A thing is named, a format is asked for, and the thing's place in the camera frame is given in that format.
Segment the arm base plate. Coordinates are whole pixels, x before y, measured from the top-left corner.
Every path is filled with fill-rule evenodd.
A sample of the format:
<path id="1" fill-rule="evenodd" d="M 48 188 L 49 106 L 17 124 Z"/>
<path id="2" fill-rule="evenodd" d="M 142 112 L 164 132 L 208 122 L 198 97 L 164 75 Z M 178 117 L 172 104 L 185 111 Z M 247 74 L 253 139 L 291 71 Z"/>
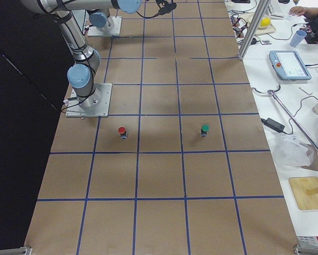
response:
<path id="1" fill-rule="evenodd" d="M 121 16 L 93 16 L 89 17 L 91 27 L 88 29 L 88 37 L 119 37 L 121 31 Z"/>
<path id="2" fill-rule="evenodd" d="M 108 117 L 113 84 L 95 83 L 94 86 L 94 93 L 85 101 L 83 98 L 77 101 L 75 90 L 71 90 L 70 97 L 74 100 L 70 100 L 66 106 L 66 117 Z"/>

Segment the person's hand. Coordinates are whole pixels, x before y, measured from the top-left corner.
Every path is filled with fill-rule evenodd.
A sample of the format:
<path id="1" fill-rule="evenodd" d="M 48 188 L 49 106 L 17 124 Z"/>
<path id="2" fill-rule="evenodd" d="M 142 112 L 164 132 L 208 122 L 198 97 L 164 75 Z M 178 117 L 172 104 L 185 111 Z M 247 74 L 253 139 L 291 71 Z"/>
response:
<path id="1" fill-rule="evenodd" d="M 313 16 L 312 12 L 312 9 L 309 7 L 294 6 L 289 10 L 289 15 L 304 16 L 310 19 Z"/>

